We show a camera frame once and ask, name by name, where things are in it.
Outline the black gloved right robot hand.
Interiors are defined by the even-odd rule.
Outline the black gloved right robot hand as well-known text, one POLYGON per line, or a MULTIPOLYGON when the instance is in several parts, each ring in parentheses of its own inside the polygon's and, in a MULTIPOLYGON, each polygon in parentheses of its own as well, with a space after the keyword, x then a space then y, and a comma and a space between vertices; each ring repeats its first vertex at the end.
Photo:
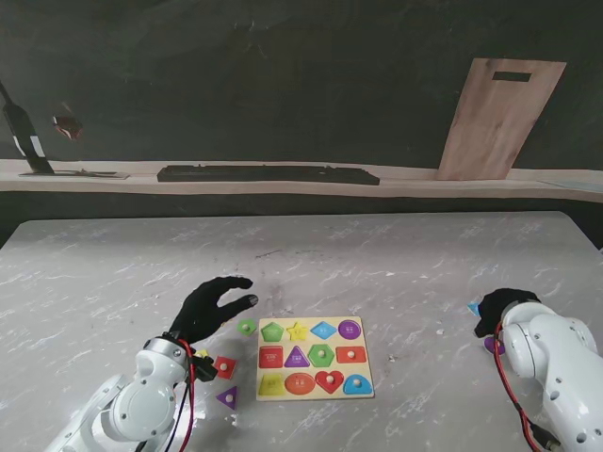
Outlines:
POLYGON ((481 319, 474 329, 475 335, 478 338, 493 335, 505 309, 514 303, 525 302, 540 302, 540 300, 533 292, 512 288, 499 288, 485 295, 478 305, 481 319))

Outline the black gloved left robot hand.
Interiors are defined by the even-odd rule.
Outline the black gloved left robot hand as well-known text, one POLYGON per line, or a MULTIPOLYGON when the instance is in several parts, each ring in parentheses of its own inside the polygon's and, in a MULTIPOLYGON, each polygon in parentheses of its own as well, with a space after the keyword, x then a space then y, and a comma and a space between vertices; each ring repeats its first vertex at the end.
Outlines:
POLYGON ((255 294, 247 294, 219 306, 220 298, 233 289, 250 289, 253 282, 244 277, 217 277, 203 282, 184 300, 168 333, 175 340, 193 345, 213 335, 220 326, 240 313, 251 309, 258 302, 255 294))

